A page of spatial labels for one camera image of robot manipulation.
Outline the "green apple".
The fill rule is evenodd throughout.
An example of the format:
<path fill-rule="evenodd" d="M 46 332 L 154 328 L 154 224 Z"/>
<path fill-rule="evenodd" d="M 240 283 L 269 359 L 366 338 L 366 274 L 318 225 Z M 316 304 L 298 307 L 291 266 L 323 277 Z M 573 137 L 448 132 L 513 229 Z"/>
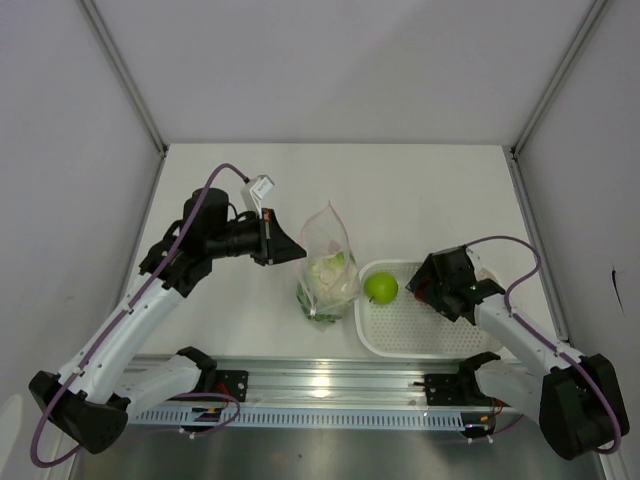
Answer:
<path fill-rule="evenodd" d="M 387 305 L 396 298 L 398 283 L 392 274 L 376 272 L 366 278 L 364 292 L 370 302 Z"/>

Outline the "clear pink zip top bag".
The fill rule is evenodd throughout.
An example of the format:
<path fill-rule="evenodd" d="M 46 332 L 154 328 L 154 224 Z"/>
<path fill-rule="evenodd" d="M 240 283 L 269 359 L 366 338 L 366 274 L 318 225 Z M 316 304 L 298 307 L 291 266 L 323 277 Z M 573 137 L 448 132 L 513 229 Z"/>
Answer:
<path fill-rule="evenodd" d="M 303 225 L 296 300 L 304 317 L 323 331 L 345 317 L 359 297 L 359 268 L 346 227 L 332 204 Z"/>

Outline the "pale green cabbage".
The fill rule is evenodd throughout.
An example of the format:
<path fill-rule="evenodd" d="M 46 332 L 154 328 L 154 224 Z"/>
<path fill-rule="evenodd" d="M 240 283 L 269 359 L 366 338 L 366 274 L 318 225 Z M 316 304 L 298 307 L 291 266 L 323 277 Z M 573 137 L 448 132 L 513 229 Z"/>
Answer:
<path fill-rule="evenodd" d="M 306 289 L 321 303 L 343 303 L 351 300 L 357 286 L 357 266 L 352 255 L 343 251 L 315 257 L 304 270 Z"/>

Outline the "green lettuce leaf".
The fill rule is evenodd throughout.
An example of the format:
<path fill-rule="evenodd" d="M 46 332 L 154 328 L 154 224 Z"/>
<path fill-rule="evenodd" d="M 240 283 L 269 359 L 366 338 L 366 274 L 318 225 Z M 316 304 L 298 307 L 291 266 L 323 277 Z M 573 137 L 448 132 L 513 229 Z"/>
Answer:
<path fill-rule="evenodd" d="M 334 323 L 343 318 L 346 314 L 345 307 L 319 310 L 300 283 L 298 283 L 296 287 L 296 299 L 304 316 L 311 321 L 318 323 Z"/>

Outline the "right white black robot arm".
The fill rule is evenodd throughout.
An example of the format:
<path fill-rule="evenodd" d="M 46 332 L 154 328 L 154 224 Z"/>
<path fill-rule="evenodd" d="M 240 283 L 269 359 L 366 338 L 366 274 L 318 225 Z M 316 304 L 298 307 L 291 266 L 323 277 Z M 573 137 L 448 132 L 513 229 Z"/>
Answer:
<path fill-rule="evenodd" d="M 613 364 L 560 341 L 520 312 L 510 289 L 479 278 L 466 245 L 429 254 L 407 290 L 451 322 L 465 320 L 520 362 L 491 352 L 461 361 L 459 397 L 468 405 L 500 400 L 534 421 L 556 454 L 615 453 L 630 430 Z"/>

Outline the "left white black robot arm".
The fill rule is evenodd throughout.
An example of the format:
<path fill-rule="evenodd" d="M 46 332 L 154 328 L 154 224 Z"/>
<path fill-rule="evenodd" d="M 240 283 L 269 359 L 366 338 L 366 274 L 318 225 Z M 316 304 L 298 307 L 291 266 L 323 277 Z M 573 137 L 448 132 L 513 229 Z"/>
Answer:
<path fill-rule="evenodd" d="M 122 375 L 162 321 L 211 274 L 217 259 L 249 256 L 261 266 L 307 253 L 277 222 L 274 210 L 247 210 L 229 218 L 229 196 L 202 188 L 139 265 L 127 294 L 80 352 L 56 372 L 39 371 L 29 390 L 43 413 L 92 454 L 108 449 L 130 419 L 167 400 L 230 399 L 220 387 L 216 361 L 184 347 L 168 361 L 129 380 Z"/>

